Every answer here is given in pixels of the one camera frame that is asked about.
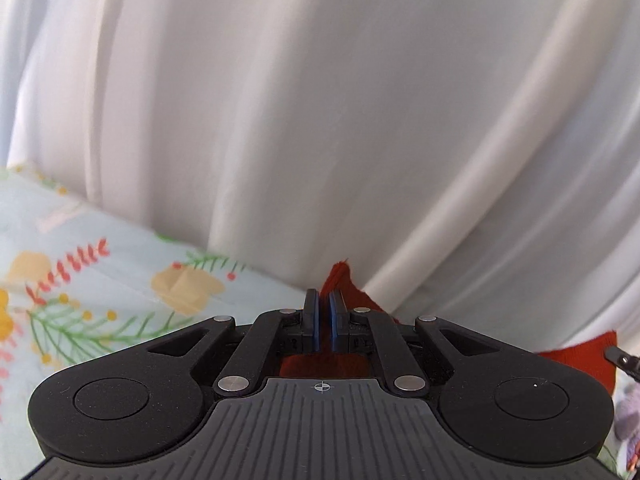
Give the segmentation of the red knit sweater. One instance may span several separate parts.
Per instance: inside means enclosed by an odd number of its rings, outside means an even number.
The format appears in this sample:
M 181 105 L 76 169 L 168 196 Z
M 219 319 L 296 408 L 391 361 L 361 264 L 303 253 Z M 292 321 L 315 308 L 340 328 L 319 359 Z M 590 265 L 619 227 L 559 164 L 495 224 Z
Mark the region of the red knit sweater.
M 347 261 L 334 263 L 331 272 L 320 290 L 322 300 L 329 299 L 330 292 L 340 292 L 348 310 L 358 307 L 372 311 L 384 310 L 359 289 L 350 276 Z M 605 359 L 608 347 L 616 346 L 617 334 L 609 330 L 596 338 L 586 340 L 576 346 L 564 349 L 539 352 L 540 356 L 588 374 L 605 388 L 612 396 L 616 383 L 615 366 Z M 358 353 L 334 353 L 331 349 L 314 353 L 296 354 L 282 360 L 279 376 L 285 378 L 368 378 L 371 365 L 365 356 Z

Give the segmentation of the purple fluffy plush toy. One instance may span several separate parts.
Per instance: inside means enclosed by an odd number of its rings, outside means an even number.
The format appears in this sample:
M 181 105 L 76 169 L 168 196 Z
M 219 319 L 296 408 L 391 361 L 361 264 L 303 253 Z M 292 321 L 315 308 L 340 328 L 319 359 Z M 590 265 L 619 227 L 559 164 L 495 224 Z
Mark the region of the purple fluffy plush toy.
M 639 389 L 629 390 L 616 405 L 614 434 L 625 442 L 626 469 L 639 468 Z

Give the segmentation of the floral white bed sheet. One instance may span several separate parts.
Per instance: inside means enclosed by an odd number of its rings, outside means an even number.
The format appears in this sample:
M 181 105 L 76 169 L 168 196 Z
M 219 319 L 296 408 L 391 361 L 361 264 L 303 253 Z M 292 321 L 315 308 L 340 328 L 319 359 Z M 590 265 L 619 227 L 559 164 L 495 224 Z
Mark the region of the floral white bed sheet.
M 93 207 L 31 166 L 1 173 L 1 474 L 42 459 L 30 395 L 70 365 L 213 315 L 299 308 L 300 289 Z

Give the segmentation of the white curtain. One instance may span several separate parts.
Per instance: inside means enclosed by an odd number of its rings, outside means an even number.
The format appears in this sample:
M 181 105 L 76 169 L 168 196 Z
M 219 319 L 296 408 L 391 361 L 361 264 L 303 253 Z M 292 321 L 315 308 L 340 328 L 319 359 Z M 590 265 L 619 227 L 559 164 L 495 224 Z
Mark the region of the white curtain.
M 639 0 L 1 0 L 1 160 L 398 318 L 639 344 Z

